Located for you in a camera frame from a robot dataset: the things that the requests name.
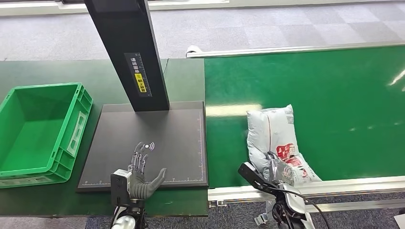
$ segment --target black cable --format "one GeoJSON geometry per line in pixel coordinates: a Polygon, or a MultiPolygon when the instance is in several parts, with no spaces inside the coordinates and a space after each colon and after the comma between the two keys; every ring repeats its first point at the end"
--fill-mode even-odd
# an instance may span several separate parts
{"type": "Polygon", "coordinates": [[[287,213],[286,213],[286,210],[284,209],[283,206],[281,206],[281,209],[283,210],[284,215],[286,215],[286,219],[287,219],[288,226],[292,229],[293,227],[292,227],[292,225],[291,225],[290,219],[288,218],[288,215],[287,215],[287,213]]]}
{"type": "Polygon", "coordinates": [[[273,207],[273,209],[271,210],[271,213],[272,213],[272,215],[273,215],[273,218],[277,218],[279,221],[283,221],[283,219],[280,217],[280,215],[278,214],[277,210],[274,209],[274,207],[273,207]]]}
{"type": "Polygon", "coordinates": [[[170,58],[167,58],[167,61],[166,61],[166,64],[165,64],[165,69],[163,70],[163,77],[165,77],[165,72],[166,72],[166,69],[167,69],[167,64],[169,63],[169,60],[170,60],[170,58]]]}
{"type": "Polygon", "coordinates": [[[143,226],[145,226],[145,228],[148,227],[148,223],[145,220],[145,210],[141,210],[142,214],[140,215],[140,228],[144,228],[143,226]]]}
{"type": "Polygon", "coordinates": [[[114,215],[113,215],[113,218],[111,219],[110,228],[113,227],[115,217],[117,217],[117,214],[118,214],[118,210],[119,210],[119,207],[115,207],[114,215]]]}
{"type": "Polygon", "coordinates": [[[301,195],[301,194],[299,194],[299,193],[293,192],[293,191],[283,190],[283,189],[274,188],[274,187],[267,187],[267,188],[268,188],[268,189],[272,189],[272,190],[276,190],[276,191],[280,191],[280,192],[291,193],[291,194],[297,195],[297,196],[303,198],[304,200],[308,201],[310,204],[312,204],[312,205],[319,211],[320,215],[322,216],[323,220],[324,220],[325,223],[326,223],[326,228],[327,228],[327,229],[330,229],[329,222],[326,220],[325,215],[323,214],[323,212],[321,211],[321,209],[320,209],[312,200],[306,198],[305,196],[303,196],[303,195],[301,195]]]}

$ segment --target green plastic crate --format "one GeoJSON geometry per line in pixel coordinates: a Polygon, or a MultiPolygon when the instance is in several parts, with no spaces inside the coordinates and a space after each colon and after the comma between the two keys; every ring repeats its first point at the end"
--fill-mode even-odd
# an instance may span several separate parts
{"type": "Polygon", "coordinates": [[[0,105],[0,188],[67,181],[92,104],[81,83],[11,89],[0,105]]]}

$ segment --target robotic hand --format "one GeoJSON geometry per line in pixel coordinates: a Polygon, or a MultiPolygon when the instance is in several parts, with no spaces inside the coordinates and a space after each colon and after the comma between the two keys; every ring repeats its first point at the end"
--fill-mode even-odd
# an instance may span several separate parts
{"type": "Polygon", "coordinates": [[[148,199],[163,183],[166,177],[166,168],[160,170],[159,175],[150,183],[145,182],[144,169],[148,155],[145,154],[145,145],[140,142],[135,148],[134,155],[132,156],[131,164],[128,166],[128,171],[132,173],[130,179],[130,193],[131,199],[148,199]]]}
{"type": "Polygon", "coordinates": [[[134,150],[128,170],[118,169],[111,174],[111,202],[116,206],[111,228],[144,229],[145,200],[164,182],[166,168],[150,183],[145,182],[144,169],[148,155],[144,155],[145,145],[140,142],[134,150]]]}

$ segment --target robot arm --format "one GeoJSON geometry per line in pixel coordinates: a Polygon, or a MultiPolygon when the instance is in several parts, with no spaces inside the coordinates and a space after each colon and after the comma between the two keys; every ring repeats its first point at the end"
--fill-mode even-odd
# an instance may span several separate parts
{"type": "Polygon", "coordinates": [[[140,142],[135,148],[128,170],[118,169],[111,174],[111,202],[116,206],[111,228],[144,229],[145,200],[163,183],[166,169],[150,183],[145,182],[144,168],[148,155],[142,156],[145,145],[140,142]]]}
{"type": "Polygon", "coordinates": [[[295,195],[300,194],[299,190],[288,184],[268,183],[249,162],[243,163],[238,173],[254,188],[276,197],[272,215],[280,229],[314,229],[304,199],[295,195]]]}

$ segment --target black metal stand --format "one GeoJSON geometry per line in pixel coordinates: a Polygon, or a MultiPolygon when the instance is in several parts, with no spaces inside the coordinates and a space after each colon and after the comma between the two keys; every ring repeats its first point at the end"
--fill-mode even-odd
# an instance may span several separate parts
{"type": "Polygon", "coordinates": [[[168,110],[147,0],[85,0],[85,4],[134,111],[168,110]]]}

